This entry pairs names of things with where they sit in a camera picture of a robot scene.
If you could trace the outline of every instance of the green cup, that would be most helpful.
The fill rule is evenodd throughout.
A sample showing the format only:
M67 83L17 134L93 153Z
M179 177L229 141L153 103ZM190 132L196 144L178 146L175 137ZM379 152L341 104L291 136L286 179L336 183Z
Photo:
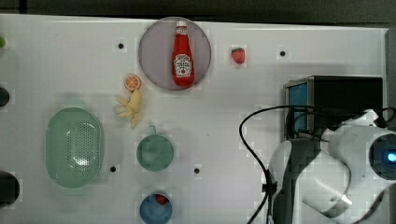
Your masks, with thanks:
M143 168L157 172L171 164L174 158L174 148L169 139L156 133L155 126L150 126L150 129L151 135L139 143L136 157Z

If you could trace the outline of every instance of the ketchup label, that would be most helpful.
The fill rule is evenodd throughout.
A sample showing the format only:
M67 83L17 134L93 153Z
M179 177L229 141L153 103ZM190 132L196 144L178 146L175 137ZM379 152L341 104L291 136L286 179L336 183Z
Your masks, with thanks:
M186 35L187 34L187 27L178 26L176 28L176 34L178 34L178 35Z
M177 77L189 77L191 73L191 58L186 54L178 54L174 60Z

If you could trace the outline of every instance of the table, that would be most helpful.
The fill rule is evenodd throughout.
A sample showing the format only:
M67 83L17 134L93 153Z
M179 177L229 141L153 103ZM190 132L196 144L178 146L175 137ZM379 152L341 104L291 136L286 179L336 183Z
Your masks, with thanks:
M0 169L14 174L22 189L0 211L1 223L141 223L139 204L157 189L172 196L172 224L246 223L262 199L264 177L239 138L242 119L283 104L282 85L291 79L386 78L386 29L198 22L212 46L208 74L190 90L165 91L145 78L137 58L140 37L154 22L0 15L7 39L0 85L11 93L0 110ZM247 47L246 67L233 64L232 45ZM142 121L134 130L114 111L117 96L127 96L128 73L143 81ZM64 189L45 167L45 131L56 112L78 102L104 127L105 160L91 183ZM281 141L282 116L273 111L247 123L246 138L264 164ZM150 124L176 147L173 163L159 173L143 170L135 156ZM377 218L389 216L384 206ZM311 210L306 216L315 222L307 223L331 223Z

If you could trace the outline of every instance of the black box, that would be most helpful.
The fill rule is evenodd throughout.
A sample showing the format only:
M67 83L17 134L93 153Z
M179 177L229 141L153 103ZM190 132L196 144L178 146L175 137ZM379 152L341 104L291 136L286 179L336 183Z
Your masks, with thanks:
M283 86L286 105L312 105L360 113L373 109L382 118L383 81L382 77L335 77L312 76L293 80ZM286 127L285 138L294 138L290 127ZM294 113L296 118L301 113ZM338 124L342 120L308 115L296 121L296 130L316 131Z

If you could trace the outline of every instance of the blue bowl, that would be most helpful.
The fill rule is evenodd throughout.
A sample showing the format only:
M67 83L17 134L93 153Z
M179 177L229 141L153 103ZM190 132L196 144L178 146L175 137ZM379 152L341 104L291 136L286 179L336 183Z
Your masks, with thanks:
M162 195L167 199L166 204L160 204L156 200L156 195ZM140 216L147 224L165 224L172 216L172 203L163 194L151 194L140 204Z

